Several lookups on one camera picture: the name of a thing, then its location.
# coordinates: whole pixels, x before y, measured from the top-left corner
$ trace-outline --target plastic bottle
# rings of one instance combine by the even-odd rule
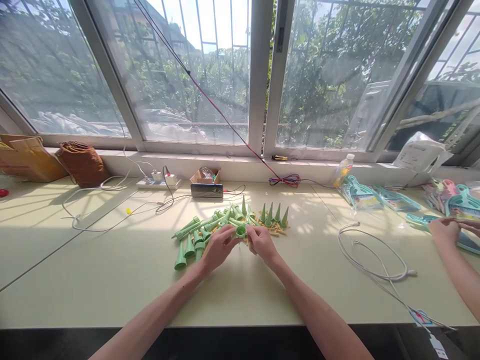
[[[333,176],[333,186],[335,188],[340,187],[343,178],[349,174],[350,169],[354,165],[354,158],[355,155],[348,154],[346,158],[340,161],[340,165],[336,168],[335,175]]]

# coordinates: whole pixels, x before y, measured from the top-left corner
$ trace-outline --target cardboard box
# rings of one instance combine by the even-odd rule
[[[0,171],[22,180],[49,183],[68,176],[38,136],[0,135]]]
[[[215,181],[212,182],[212,179],[205,178],[202,169],[199,168],[198,171],[190,178],[192,184],[220,184],[220,169],[214,169],[209,167],[211,172],[216,175]]]

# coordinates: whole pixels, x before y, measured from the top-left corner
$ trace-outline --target coiled white cable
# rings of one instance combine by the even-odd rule
[[[418,273],[415,270],[409,270],[408,267],[407,267],[407,263],[403,260],[403,258],[393,248],[391,248],[385,241],[376,237],[375,235],[372,235],[372,234],[370,234],[366,231],[363,231],[363,230],[360,230],[360,229],[356,228],[356,227],[359,227],[359,226],[360,226],[360,223],[358,221],[355,221],[355,222],[352,222],[352,223],[349,223],[347,225],[342,226],[338,230],[338,246],[340,247],[340,250],[341,250],[342,254],[347,258],[347,260],[349,262],[351,262],[354,266],[356,266],[358,269],[363,271],[383,291],[385,291],[387,294],[389,294],[394,299],[396,299],[398,302],[400,302],[407,309],[407,311],[409,312],[409,314],[412,317],[413,317],[412,313],[415,313],[415,314],[418,315],[419,311],[417,309],[414,309],[413,307],[407,305],[403,301],[402,297],[400,296],[399,292],[397,291],[397,288],[394,285],[394,282],[402,281],[402,280],[404,280],[408,277],[416,277],[418,275]],[[373,256],[375,256],[377,258],[377,260],[380,262],[381,266],[383,267],[384,274],[375,272],[373,270],[370,270],[366,266],[364,266],[360,261],[358,261],[352,255],[350,255],[344,247],[344,244],[342,242],[342,234],[345,233],[345,232],[348,232],[348,231],[355,231],[355,232],[363,233],[363,234],[371,236],[372,238],[380,241],[382,244],[384,244],[387,248],[390,249],[390,251],[397,257],[398,260],[400,260],[401,264],[403,265],[403,271],[401,273],[396,274],[396,275],[390,275],[389,272],[387,271],[387,267],[385,266],[385,263],[382,261],[380,256],[377,255],[377,253],[375,251],[373,251],[371,248],[369,248],[364,243],[362,243],[358,240],[353,240],[352,239],[351,240],[352,247],[354,247],[355,245],[359,245],[359,246],[367,249],[370,253],[373,254]],[[376,278],[388,281],[390,283],[392,289],[393,289],[393,292],[390,291],[388,288],[386,288],[383,284],[381,284],[379,282],[379,280],[377,280]],[[445,327],[447,329],[450,329],[450,330],[457,330],[456,328],[445,325],[444,323],[441,323],[439,321],[436,321],[435,319],[433,319],[431,317],[428,317],[427,315],[425,315],[423,313],[421,314],[421,316],[423,318],[427,319],[427,320],[430,320],[434,324],[443,326],[443,327]],[[429,334],[431,334],[428,327],[426,327],[423,323],[418,322],[415,318],[414,318],[414,320],[417,324],[421,325]]]

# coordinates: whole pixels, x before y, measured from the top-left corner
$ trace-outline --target plastic bag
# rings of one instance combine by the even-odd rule
[[[453,154],[445,149],[444,144],[417,131],[405,143],[393,165],[415,173],[430,173],[452,156]]]

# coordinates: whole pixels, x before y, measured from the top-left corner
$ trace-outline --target desk surface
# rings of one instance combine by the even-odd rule
[[[78,189],[68,177],[46,184],[27,182],[0,200],[0,291],[80,234],[62,209],[62,202]],[[74,214],[85,214],[81,225],[88,227],[134,190],[130,186],[120,192],[83,191],[66,207]]]
[[[235,189],[239,183],[226,183]],[[174,195],[190,192],[180,188]],[[320,294],[349,324],[411,323],[405,308],[354,268],[338,247],[337,231],[353,221],[352,211],[338,193],[303,184],[298,189],[247,183],[245,200],[253,210],[263,203],[289,206],[288,236],[274,238],[278,251],[298,276]],[[142,190],[108,212],[91,229],[108,228],[147,201],[168,199],[165,191]],[[240,204],[241,197],[232,202]],[[146,211],[131,216],[107,233],[84,232],[0,292],[1,328],[121,327],[175,282],[178,243],[173,233],[193,216],[206,219],[228,204],[179,199],[163,215]],[[153,208],[145,205],[143,210]],[[457,294],[429,234],[409,228],[402,217],[385,209],[358,213],[361,228],[396,249],[410,269],[418,271],[397,285],[412,307],[453,326],[478,325]],[[389,271],[401,265],[375,239],[348,233],[368,243]],[[378,269],[368,254],[365,264]],[[480,257],[465,254],[480,271]],[[186,326],[266,326],[301,324],[281,283],[262,260],[243,244],[199,287],[171,324]]]

